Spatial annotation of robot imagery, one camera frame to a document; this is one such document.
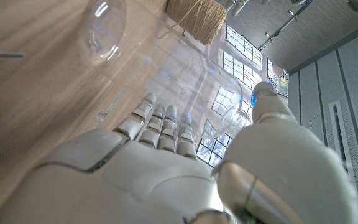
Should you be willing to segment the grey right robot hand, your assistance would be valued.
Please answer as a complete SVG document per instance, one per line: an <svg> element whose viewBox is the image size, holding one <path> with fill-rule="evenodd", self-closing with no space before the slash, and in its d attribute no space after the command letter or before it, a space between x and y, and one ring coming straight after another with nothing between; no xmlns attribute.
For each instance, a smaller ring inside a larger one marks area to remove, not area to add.
<svg viewBox="0 0 358 224"><path fill-rule="evenodd" d="M0 223L358 223L341 157L301 126L272 84L251 96L250 126L213 168L190 134L177 143L142 118L59 145L0 207Z"/></svg>

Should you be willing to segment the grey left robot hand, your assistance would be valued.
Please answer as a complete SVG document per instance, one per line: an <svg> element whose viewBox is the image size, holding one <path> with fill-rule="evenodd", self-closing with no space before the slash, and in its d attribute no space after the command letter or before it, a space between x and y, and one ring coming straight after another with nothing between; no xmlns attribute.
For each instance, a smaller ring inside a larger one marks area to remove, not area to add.
<svg viewBox="0 0 358 224"><path fill-rule="evenodd" d="M236 17L248 1L249 0L227 0L224 4L224 8L227 12L231 10L231 16Z"/></svg>

